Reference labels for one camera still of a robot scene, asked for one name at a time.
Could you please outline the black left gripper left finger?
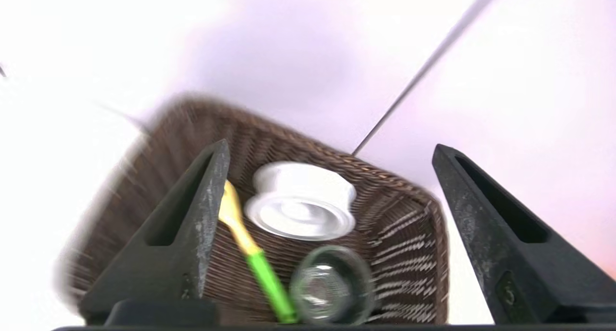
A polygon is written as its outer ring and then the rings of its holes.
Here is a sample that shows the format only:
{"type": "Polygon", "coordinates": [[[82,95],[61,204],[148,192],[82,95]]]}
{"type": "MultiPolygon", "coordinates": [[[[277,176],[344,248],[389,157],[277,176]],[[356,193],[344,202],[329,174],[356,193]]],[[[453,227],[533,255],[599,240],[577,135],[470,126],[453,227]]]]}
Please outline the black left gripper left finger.
{"type": "Polygon", "coordinates": [[[79,304],[87,325],[218,325],[203,298],[230,163],[204,148],[79,304]]]}

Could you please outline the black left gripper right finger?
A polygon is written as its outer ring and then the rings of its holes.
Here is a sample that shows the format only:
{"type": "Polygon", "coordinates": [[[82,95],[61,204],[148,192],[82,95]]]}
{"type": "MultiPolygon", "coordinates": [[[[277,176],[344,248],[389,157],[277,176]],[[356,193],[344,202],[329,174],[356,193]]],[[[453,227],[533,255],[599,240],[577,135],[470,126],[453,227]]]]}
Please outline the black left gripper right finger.
{"type": "Polygon", "coordinates": [[[616,285],[462,152],[433,169],[496,325],[614,325],[616,285]]]}

